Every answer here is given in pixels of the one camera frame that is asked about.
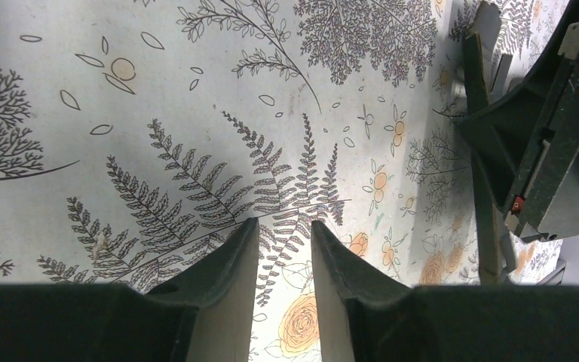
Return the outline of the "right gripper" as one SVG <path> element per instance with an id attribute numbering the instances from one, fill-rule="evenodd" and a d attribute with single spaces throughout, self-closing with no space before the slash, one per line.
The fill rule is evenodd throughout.
<path id="1" fill-rule="evenodd" d="M 579 235 L 579 1 L 482 120 L 489 144 L 478 149 L 508 229 L 524 241 Z"/>

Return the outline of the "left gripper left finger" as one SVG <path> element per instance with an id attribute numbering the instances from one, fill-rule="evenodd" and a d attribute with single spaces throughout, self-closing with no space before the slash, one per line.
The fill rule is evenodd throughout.
<path id="1" fill-rule="evenodd" d="M 125 284 L 0 284 L 0 361 L 246 361 L 259 221 L 141 294 Z"/>

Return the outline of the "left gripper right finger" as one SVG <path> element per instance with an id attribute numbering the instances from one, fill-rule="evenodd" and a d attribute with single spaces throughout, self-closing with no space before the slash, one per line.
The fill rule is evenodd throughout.
<path id="1" fill-rule="evenodd" d="M 410 288 L 320 221 L 311 259 L 324 361 L 579 361 L 579 287 Z"/>

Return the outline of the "black paper box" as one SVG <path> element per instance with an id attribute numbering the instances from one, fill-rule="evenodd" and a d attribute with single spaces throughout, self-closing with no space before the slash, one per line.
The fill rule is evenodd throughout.
<path id="1" fill-rule="evenodd" d="M 479 248 L 478 273 L 483 286 L 512 284 L 510 273 L 517 269 L 513 239 L 495 204 L 486 160 L 478 149 L 478 146 L 489 144 L 482 116 L 491 104 L 487 72 L 492 65 L 493 47 L 501 28 L 500 14 L 496 4 L 481 1 L 462 42 L 467 114 L 459 125 L 459 132 L 470 149 Z"/>

